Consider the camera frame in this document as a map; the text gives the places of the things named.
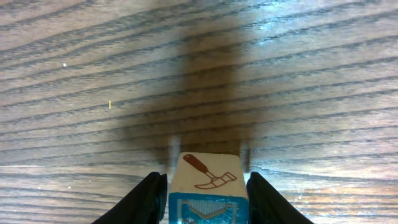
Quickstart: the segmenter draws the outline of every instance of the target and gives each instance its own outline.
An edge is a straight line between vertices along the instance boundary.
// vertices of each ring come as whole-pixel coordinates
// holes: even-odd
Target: wooden table
[[[1,4],[0,223],[91,223],[179,150],[398,222],[397,1]]]

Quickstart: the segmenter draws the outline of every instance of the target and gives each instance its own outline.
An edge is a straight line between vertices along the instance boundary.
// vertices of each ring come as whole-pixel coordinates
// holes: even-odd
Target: small box
[[[238,156],[181,153],[170,188],[170,224],[246,224],[248,213]]]

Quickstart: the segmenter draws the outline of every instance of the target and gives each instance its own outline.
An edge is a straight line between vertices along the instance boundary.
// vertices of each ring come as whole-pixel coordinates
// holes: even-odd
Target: wood surface
[[[398,1],[0,2],[0,223],[91,223],[179,149],[398,223]]]

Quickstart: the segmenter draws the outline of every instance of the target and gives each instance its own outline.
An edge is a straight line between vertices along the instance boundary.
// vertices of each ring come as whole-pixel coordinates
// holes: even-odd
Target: brush handle
[[[184,159],[187,163],[191,164],[191,166],[193,166],[194,168],[196,168],[197,170],[199,170],[200,172],[202,172],[204,174],[209,172],[209,170],[207,169],[207,166],[204,165],[202,162],[200,162],[198,160],[198,158],[196,158],[192,154],[187,154],[187,155],[183,156],[182,159]]]

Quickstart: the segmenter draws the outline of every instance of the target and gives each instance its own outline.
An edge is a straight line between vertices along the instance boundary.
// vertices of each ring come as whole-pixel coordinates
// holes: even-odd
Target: box top
[[[248,197],[238,156],[198,152],[180,154],[170,188],[174,192]]]

